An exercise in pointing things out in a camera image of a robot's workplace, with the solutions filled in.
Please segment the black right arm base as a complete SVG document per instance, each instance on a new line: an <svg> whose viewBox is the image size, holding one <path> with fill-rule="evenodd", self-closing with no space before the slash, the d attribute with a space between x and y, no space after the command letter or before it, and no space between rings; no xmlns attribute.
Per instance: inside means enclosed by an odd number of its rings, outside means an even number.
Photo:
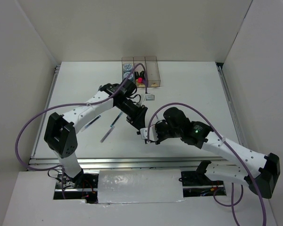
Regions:
<svg viewBox="0 0 283 226"><path fill-rule="evenodd" d="M211 181L196 171L182 171L178 180L182 183L184 197L226 195L223 181Z"/></svg>

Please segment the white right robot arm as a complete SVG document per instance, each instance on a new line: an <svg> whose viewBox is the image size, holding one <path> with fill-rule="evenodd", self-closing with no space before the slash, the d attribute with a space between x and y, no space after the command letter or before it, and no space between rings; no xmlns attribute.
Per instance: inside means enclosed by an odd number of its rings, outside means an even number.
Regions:
<svg viewBox="0 0 283 226"><path fill-rule="evenodd" d="M163 120L150 127L147 133L150 141L158 145L169 138L180 138L187 145L212 152L230 162L230 165L220 165L202 161L196 169L196 179L200 184L227 181L246 186L265 199L272 197L280 176L280 160L276 154L252 151L221 136L203 122L190 121L176 107L167 109L163 116Z"/></svg>

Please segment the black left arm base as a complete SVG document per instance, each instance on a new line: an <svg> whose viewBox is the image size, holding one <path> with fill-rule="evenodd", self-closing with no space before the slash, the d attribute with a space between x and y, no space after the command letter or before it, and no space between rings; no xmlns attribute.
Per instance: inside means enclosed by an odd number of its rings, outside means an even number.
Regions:
<svg viewBox="0 0 283 226"><path fill-rule="evenodd" d="M83 200L89 204L98 203L98 173L85 174L84 179L78 184L72 183L66 177L63 178L62 174L56 177L56 185L54 189L54 200Z"/></svg>

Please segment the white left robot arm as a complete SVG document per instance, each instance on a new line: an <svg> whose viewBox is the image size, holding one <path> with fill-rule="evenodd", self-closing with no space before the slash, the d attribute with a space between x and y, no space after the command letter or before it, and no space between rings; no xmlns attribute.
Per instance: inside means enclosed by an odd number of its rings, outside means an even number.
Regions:
<svg viewBox="0 0 283 226"><path fill-rule="evenodd" d="M49 116L44 141L58 157L67 176L67 183L73 188L80 187L84 180L83 169L75 154L78 147L76 135L83 127L113 107L125 113L127 122L135 129L141 130L146 127L147 107L131 100L136 90L136 85L131 81L125 82L123 86L108 83L101 87L85 105L64 114L54 112Z"/></svg>

